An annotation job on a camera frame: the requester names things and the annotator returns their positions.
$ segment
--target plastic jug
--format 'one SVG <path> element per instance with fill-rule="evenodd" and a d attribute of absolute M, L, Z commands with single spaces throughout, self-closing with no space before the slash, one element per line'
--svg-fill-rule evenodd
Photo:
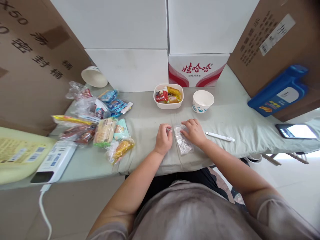
<path fill-rule="evenodd" d="M 0 184 L 34 173 L 55 142 L 49 137 L 0 127 Z"/>
<path fill-rule="evenodd" d="M 291 65 L 254 96 L 248 106 L 268 117 L 299 101 L 308 92 L 307 86 L 300 82 L 300 78 L 307 72 L 308 69 L 301 65 Z"/>

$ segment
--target blue patterned paper cup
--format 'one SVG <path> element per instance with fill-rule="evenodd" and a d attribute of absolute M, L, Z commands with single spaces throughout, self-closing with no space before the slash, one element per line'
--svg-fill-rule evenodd
<path fill-rule="evenodd" d="M 196 113 L 205 113 L 214 103 L 214 96 L 205 90 L 196 91 L 193 94 L 192 109 Z"/>

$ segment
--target black pants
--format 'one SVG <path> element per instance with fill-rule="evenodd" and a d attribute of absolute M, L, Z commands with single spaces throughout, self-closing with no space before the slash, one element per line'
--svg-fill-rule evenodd
<path fill-rule="evenodd" d="M 222 195 L 225 199 L 229 200 L 227 193 L 218 188 L 216 183 L 216 178 L 210 173 L 208 168 L 203 168 L 194 172 L 181 172 L 181 173 L 172 173 L 169 175 L 154 177 L 150 187 L 137 211 L 137 214 L 140 212 L 142 207 L 150 200 L 154 195 L 161 192 L 162 190 L 169 187 L 175 180 L 186 180 L 193 183 L 201 183 L 213 191 Z"/>

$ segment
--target white cardboard box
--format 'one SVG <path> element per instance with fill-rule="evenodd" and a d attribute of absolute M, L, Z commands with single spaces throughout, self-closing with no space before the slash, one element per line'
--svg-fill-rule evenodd
<path fill-rule="evenodd" d="M 214 86 L 229 56 L 229 53 L 169 54 L 169 83 L 182 87 Z"/>
<path fill-rule="evenodd" d="M 232 53 L 258 2 L 168 0 L 170 53 Z"/>
<path fill-rule="evenodd" d="M 51 2 L 84 48 L 168 48 L 165 0 Z"/>
<path fill-rule="evenodd" d="M 168 83 L 168 51 L 163 49 L 86 49 L 114 89 L 153 91 Z"/>

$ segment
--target wahaha box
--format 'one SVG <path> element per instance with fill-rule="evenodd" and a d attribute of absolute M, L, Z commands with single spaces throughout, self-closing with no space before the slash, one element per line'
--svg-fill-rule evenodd
<path fill-rule="evenodd" d="M 169 83 L 182 87 L 215 86 L 229 53 L 169 54 Z"/>

